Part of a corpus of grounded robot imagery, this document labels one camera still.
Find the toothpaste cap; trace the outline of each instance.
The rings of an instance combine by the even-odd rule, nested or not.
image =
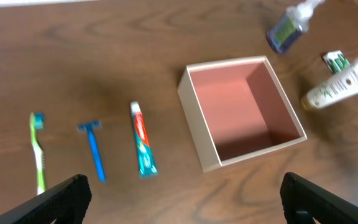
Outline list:
[[[131,113],[140,113],[140,106],[137,103],[137,101],[132,101],[131,102]]]

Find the white cap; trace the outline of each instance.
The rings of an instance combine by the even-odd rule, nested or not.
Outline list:
[[[300,3],[296,8],[300,13],[301,20],[309,20],[313,15],[314,9],[319,5],[325,2],[325,0],[306,0],[303,3]]]
[[[137,101],[131,102],[131,113],[140,113],[140,106]]]

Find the blue liquid bottle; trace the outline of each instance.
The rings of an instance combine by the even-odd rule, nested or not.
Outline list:
[[[266,38],[270,47],[278,54],[284,54],[291,45],[309,30],[309,19],[316,6],[325,0],[306,0],[287,8],[275,27],[267,31]]]

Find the toothbrush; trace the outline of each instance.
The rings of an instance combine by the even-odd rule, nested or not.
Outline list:
[[[37,129],[44,128],[44,114],[30,114],[30,136],[31,145],[34,150],[35,163],[37,164],[37,195],[47,190],[44,177],[44,152],[37,141]]]

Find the box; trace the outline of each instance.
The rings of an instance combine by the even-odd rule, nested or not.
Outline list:
[[[267,57],[188,65],[178,93],[205,172],[307,140]]]

